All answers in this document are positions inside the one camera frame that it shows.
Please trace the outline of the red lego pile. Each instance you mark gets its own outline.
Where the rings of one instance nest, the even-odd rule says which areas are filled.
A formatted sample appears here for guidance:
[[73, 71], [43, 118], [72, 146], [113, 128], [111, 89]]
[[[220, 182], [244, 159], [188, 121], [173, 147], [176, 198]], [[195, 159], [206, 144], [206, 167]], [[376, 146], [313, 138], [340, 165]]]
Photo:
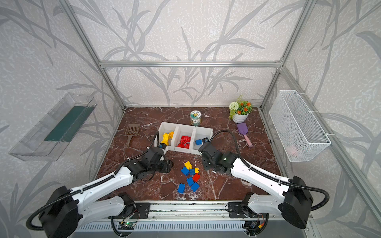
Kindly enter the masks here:
[[200, 174], [199, 174], [199, 173], [195, 174], [195, 175], [192, 177], [193, 182], [198, 182], [199, 179], [200, 179]]

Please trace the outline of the large yellow lego brick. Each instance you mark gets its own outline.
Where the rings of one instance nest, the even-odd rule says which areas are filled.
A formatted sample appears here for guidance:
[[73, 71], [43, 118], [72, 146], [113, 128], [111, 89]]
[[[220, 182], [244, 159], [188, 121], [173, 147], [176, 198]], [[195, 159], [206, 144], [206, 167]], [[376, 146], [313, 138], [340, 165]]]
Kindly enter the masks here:
[[163, 134], [163, 139], [161, 141], [162, 144], [165, 144], [166, 146], [169, 145], [170, 136], [168, 133]]

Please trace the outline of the yellow lego pile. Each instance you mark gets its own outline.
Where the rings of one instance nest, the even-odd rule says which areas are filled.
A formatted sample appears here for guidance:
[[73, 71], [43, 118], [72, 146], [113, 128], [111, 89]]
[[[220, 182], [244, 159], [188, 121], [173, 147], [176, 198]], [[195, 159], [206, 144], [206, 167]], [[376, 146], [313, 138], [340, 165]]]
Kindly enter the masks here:
[[187, 161], [187, 162], [184, 164], [184, 166], [185, 166], [188, 170], [191, 170], [191, 169], [192, 169], [192, 164], [191, 164], [189, 161]]

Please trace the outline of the blue lego pile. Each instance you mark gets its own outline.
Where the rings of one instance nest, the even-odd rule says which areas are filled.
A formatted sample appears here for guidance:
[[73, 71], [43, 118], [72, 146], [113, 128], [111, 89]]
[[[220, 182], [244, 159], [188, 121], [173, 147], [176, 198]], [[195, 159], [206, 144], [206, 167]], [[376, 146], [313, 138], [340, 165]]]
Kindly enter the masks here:
[[187, 181], [188, 186], [190, 186], [190, 187], [193, 186], [194, 181], [193, 181], [193, 178], [192, 178], [192, 177], [187, 178], [186, 181]]
[[185, 175], [186, 177], [189, 176], [189, 174], [190, 174], [190, 170], [187, 169], [186, 167], [183, 167], [183, 168], [181, 169], [181, 172], [182, 172], [182, 174]]

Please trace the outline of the long red lego brick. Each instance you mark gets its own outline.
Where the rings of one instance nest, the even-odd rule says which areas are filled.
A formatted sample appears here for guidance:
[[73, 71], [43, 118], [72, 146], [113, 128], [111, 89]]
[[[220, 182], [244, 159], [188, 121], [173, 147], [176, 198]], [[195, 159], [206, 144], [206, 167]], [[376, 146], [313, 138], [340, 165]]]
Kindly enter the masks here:
[[190, 143], [190, 141], [191, 141], [191, 137], [189, 137], [189, 136], [182, 136], [180, 139], [181, 144]]

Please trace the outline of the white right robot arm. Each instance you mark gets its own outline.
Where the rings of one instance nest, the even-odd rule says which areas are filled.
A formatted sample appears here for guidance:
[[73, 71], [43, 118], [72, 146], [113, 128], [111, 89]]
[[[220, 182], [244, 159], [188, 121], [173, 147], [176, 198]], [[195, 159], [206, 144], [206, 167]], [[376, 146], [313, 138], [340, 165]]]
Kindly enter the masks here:
[[213, 170], [247, 181], [267, 192], [266, 195], [248, 193], [241, 202], [247, 217], [266, 213], [280, 215], [299, 229], [305, 229], [310, 212], [324, 207], [330, 199], [321, 188], [307, 186], [298, 176], [287, 178], [261, 169], [243, 158], [240, 149], [222, 153], [212, 145], [212, 138], [205, 137], [198, 149], [205, 170]]

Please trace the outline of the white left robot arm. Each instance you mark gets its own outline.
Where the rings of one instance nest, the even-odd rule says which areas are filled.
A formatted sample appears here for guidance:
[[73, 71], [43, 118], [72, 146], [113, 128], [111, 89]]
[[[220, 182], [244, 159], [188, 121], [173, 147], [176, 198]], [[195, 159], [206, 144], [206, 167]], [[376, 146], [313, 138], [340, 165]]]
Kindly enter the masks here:
[[83, 225], [125, 215], [133, 207], [129, 196], [121, 194], [107, 200], [102, 197], [148, 175], [171, 171], [173, 162], [166, 159], [165, 146], [159, 145], [158, 140], [156, 133], [144, 153], [122, 162], [106, 176], [72, 189], [66, 186], [56, 189], [47, 203], [28, 217], [26, 227], [44, 231], [49, 238], [68, 238]]

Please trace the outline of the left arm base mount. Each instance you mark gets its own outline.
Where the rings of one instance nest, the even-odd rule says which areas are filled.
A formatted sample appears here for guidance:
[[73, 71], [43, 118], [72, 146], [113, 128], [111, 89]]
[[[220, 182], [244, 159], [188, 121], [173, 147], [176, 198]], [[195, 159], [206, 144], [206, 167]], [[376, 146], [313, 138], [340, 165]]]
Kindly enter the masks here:
[[151, 204], [148, 202], [138, 202], [134, 205], [127, 206], [122, 213], [119, 215], [119, 218], [126, 219], [147, 219], [150, 211]]

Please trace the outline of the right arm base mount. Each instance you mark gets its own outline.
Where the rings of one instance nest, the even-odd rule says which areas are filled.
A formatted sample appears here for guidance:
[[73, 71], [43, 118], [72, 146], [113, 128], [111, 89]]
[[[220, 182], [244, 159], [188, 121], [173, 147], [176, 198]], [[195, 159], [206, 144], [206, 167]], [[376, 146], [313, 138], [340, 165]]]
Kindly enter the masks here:
[[229, 218], [253, 218], [253, 219], [267, 219], [269, 215], [267, 213], [254, 213], [247, 206], [241, 204], [241, 202], [228, 202], [225, 210], [229, 213]]

